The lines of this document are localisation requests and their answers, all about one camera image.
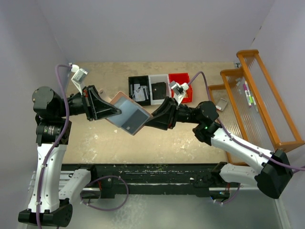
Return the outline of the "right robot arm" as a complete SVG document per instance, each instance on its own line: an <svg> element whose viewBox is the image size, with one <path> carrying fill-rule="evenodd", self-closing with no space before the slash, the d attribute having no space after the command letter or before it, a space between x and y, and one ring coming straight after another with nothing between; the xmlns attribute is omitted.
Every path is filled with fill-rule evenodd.
<svg viewBox="0 0 305 229"><path fill-rule="evenodd" d="M192 108L166 97L145 125L168 130L174 128L177 122L196 124L193 133L198 141L224 150L246 163L245 166L219 163L212 174L212 182L216 186L232 182L249 184L258 187L266 196L278 199L293 177L285 151L277 149L273 152L231 134L218 117L211 101L201 102Z"/></svg>

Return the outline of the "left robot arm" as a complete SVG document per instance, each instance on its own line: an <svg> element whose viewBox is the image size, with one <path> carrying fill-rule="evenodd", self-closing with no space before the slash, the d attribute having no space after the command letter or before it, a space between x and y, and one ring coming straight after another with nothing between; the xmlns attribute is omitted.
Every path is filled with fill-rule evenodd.
<svg viewBox="0 0 305 229"><path fill-rule="evenodd" d="M29 205L19 213L18 221L39 228L64 228L71 221L72 204L82 189L98 182L94 165L80 166L60 188L62 161L71 131L70 116L86 114L87 120L92 121L119 115L121 110L103 100L93 85L64 98L43 86L34 91L32 101L37 123L38 164Z"/></svg>

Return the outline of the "pink leather card holder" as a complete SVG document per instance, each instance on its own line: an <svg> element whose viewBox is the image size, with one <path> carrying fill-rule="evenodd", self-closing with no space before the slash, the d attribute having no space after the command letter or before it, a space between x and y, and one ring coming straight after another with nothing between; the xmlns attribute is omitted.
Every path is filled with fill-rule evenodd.
<svg viewBox="0 0 305 229"><path fill-rule="evenodd" d="M106 94L106 92L101 89L99 91L99 96L109 102L110 104L114 105L115 107L119 108L122 113L119 115L111 116L106 118L108 122L115 125L118 128L121 128L122 124L136 111L141 110L142 112L146 113L149 116L149 119L152 118L152 115L145 110L142 106L140 106L138 103L136 103L134 100L132 100L129 96L127 96L122 91L119 91L112 99Z"/></svg>

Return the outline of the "dark grey credit card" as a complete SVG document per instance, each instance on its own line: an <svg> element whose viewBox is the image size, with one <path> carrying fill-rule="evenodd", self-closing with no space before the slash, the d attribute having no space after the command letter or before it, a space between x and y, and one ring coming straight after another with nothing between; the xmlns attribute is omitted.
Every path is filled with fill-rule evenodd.
<svg viewBox="0 0 305 229"><path fill-rule="evenodd" d="M136 110L121 126L129 134L134 135L149 119L149 116L141 110Z"/></svg>

